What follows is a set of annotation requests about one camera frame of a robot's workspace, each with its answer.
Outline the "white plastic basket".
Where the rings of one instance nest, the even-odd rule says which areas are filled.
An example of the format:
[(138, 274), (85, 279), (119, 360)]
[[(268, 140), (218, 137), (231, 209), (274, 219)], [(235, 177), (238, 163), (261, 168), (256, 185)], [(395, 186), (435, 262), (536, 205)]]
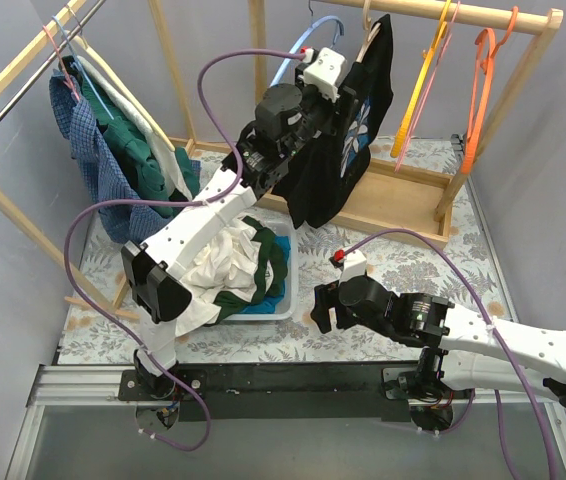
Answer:
[(279, 313), (278, 310), (282, 302), (287, 302), (293, 309), (291, 287), (297, 280), (292, 275), (297, 271), (291, 266), (291, 261), (296, 259), (297, 246), (295, 239), (286, 236), (292, 230), (288, 224), (282, 224), (284, 233), (277, 235), (269, 225), (262, 224), (253, 217), (245, 216), (241, 221), (256, 229), (251, 239), (258, 246), (257, 268), (253, 275), (256, 291), (248, 301), (230, 291), (219, 293), (215, 299), (215, 304), (221, 307), (217, 321), (226, 318), (276, 320), (278, 315), (287, 318), (288, 314)]

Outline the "yellow hanger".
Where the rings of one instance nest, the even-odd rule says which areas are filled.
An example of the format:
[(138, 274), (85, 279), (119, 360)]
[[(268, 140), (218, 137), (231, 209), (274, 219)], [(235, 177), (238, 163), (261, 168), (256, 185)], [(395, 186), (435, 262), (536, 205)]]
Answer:
[(410, 126), (412, 125), (412, 121), (414, 120), (414, 112), (417, 107), (417, 103), (421, 98), (421, 94), (423, 92), (424, 83), (426, 80), (426, 76), (434, 59), (434, 55), (439, 50), (439, 46), (444, 38), (444, 34), (447, 30), (447, 14), (450, 8), (451, 1), (447, 0), (444, 2), (444, 6), (442, 8), (442, 12), (439, 17), (438, 25), (436, 32), (434, 34), (433, 40), (429, 46), (429, 48), (423, 52), (423, 64), (419, 71), (418, 77), (416, 79), (412, 94), (410, 96), (410, 100), (407, 104), (406, 111), (402, 118), (401, 124), (396, 132), (394, 137), (394, 143), (392, 145), (392, 149), (390, 151), (390, 156), (392, 158), (398, 158), (399, 154), (401, 153), (403, 147), (406, 145), (408, 131)]

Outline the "teal blue t shirt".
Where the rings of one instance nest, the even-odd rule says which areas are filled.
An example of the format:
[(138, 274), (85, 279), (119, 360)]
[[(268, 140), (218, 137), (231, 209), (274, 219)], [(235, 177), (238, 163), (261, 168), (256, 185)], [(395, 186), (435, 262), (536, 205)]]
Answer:
[(291, 244), (288, 236), (276, 236), (275, 245), (271, 247), (266, 279), (270, 281), (269, 287), (263, 300), (254, 305), (248, 305), (241, 311), (244, 315), (269, 315), (274, 314), (276, 306), (285, 295), (285, 281), (288, 276), (288, 261)]

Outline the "black t shirt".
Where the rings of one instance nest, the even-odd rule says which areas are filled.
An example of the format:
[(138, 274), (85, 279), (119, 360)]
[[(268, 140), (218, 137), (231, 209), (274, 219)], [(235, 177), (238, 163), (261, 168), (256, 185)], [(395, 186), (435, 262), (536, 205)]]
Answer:
[(331, 220), (370, 164), (370, 144), (394, 97), (391, 16), (385, 14), (375, 24), (379, 26), (378, 35), (363, 61), (354, 62), (341, 83), (356, 89), (362, 97), (346, 137), (339, 140), (336, 135), (320, 135), (311, 140), (292, 160), (288, 175), (273, 189), (275, 195), (286, 200), (296, 228), (303, 224), (318, 228)]

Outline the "light blue hanger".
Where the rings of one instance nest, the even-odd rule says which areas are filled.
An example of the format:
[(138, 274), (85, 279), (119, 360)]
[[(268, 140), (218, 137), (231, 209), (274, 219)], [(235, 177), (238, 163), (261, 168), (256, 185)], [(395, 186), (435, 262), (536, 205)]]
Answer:
[[(307, 2), (308, 10), (310, 12), (310, 24), (308, 28), (297, 38), (295, 43), (289, 50), (290, 54), (296, 54), (301, 51), (301, 49), (308, 45), (309, 40), (315, 40), (317, 38), (317, 32), (325, 30), (329, 24), (334, 26), (334, 33), (331, 39), (327, 42), (327, 46), (334, 49), (341, 38), (345, 35), (345, 25), (340, 17), (337, 15), (326, 15), (318, 19), (314, 18), (314, 10), (312, 8), (312, 2)], [(269, 83), (269, 87), (277, 85), (286, 74), (288, 68), (292, 62), (291, 58), (284, 58), (279, 64), (272, 80)]]

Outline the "wooden hanger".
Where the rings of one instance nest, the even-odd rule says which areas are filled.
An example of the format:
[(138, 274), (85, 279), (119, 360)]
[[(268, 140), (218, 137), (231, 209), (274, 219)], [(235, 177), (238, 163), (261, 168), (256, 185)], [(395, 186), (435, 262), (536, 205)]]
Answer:
[(365, 31), (364, 40), (359, 48), (359, 51), (356, 56), (356, 63), (361, 63), (371, 45), (374, 41), (376, 36), (379, 33), (379, 26), (376, 24), (372, 24), (372, 18), (370, 15), (371, 10), (371, 0), (364, 0), (362, 6), (362, 25)]

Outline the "dark green t shirt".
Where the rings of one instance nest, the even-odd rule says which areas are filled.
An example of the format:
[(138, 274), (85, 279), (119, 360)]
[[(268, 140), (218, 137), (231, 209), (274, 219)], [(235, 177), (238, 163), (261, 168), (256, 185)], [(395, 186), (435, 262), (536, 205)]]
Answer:
[(240, 218), (227, 232), (239, 240), (233, 246), (230, 272), (222, 280), (213, 304), (217, 321), (232, 315), (269, 315), (285, 295), (291, 244), (251, 216)]

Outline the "pink wire hanger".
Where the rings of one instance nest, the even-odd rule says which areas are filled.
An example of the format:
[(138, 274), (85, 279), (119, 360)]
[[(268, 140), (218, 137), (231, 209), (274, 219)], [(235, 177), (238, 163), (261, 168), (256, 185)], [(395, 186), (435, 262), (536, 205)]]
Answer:
[(425, 103), (426, 103), (427, 98), (429, 96), (430, 90), (432, 88), (432, 84), (433, 84), (434, 79), (436, 77), (436, 73), (437, 73), (439, 63), (440, 63), (442, 57), (445, 55), (448, 44), (451, 40), (451, 37), (452, 37), (451, 29), (453, 28), (453, 25), (455, 23), (455, 20), (456, 20), (456, 17), (458, 15), (458, 11), (460, 9), (460, 6), (461, 6), (461, 2), (458, 1), (456, 3), (454, 10), (453, 10), (451, 19), (448, 20), (446, 18), (447, 30), (446, 30), (446, 33), (444, 34), (444, 38), (442, 39), (442, 42), (439, 46), (439, 50), (434, 55), (434, 59), (432, 61), (432, 64), (431, 64), (430, 69), (428, 71), (428, 74), (426, 76), (423, 92), (421, 94), (421, 98), (419, 99), (419, 101), (417, 103), (417, 107), (416, 107), (415, 112), (414, 112), (414, 120), (412, 121), (412, 125), (410, 126), (409, 131), (408, 131), (406, 145), (403, 147), (401, 153), (399, 154), (399, 157), (395, 158), (396, 159), (396, 163), (395, 163), (395, 167), (394, 167), (395, 172), (398, 172), (400, 170), (402, 164), (403, 164), (404, 158), (406, 156), (406, 153), (407, 153), (409, 145), (410, 145), (412, 135), (414, 134), (414, 130), (416, 129), (416, 126), (418, 124), (418, 121), (420, 119), (422, 111), (424, 109)]

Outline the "white t shirt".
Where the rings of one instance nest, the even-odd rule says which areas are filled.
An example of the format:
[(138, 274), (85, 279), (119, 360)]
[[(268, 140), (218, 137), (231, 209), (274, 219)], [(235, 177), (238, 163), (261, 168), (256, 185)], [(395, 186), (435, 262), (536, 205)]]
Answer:
[(257, 229), (246, 220), (246, 217), (232, 220), (188, 266), (181, 283), (192, 293), (192, 300), (177, 317), (176, 337), (216, 322), (221, 307), (215, 300), (220, 293), (232, 293), (243, 302), (251, 300), (256, 293), (255, 273), (261, 244), (253, 240)]

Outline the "orange hanger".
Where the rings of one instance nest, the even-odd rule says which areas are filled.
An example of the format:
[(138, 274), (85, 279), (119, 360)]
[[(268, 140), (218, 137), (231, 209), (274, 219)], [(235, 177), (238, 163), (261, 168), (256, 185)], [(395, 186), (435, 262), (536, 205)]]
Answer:
[(483, 29), (475, 39), (476, 55), (465, 139), (465, 155), (460, 166), (460, 173), (463, 175), (471, 173), (477, 158), (478, 145), (481, 139), (495, 73), (496, 55), (500, 47), (509, 39), (518, 14), (519, 8), (514, 6), (511, 10), (506, 32), (499, 42), (496, 41), (496, 35), (492, 28)]

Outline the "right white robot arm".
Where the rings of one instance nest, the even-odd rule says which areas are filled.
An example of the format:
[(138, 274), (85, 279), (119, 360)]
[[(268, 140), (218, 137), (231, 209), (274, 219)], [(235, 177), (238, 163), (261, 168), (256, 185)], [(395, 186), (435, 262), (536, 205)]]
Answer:
[(566, 408), (566, 330), (485, 322), (442, 297), (397, 295), (367, 275), (316, 286), (311, 318), (322, 333), (362, 326), (421, 350), (407, 386), (427, 397), (446, 390), (529, 387)]

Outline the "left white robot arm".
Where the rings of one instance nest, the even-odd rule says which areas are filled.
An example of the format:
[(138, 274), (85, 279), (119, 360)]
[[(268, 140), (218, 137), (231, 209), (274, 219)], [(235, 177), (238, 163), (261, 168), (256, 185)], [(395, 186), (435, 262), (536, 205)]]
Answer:
[(134, 353), (137, 383), (156, 400), (176, 386), (173, 343), (176, 320), (193, 304), (194, 294), (181, 279), (187, 265), (230, 221), (252, 207), (283, 180), (316, 139), (338, 136), (358, 105), (351, 87), (335, 98), (314, 85), (278, 84), (266, 90), (255, 118), (241, 131), (229, 154), (197, 196), (197, 206), (183, 209), (140, 244), (121, 251), (133, 300), (149, 315)]

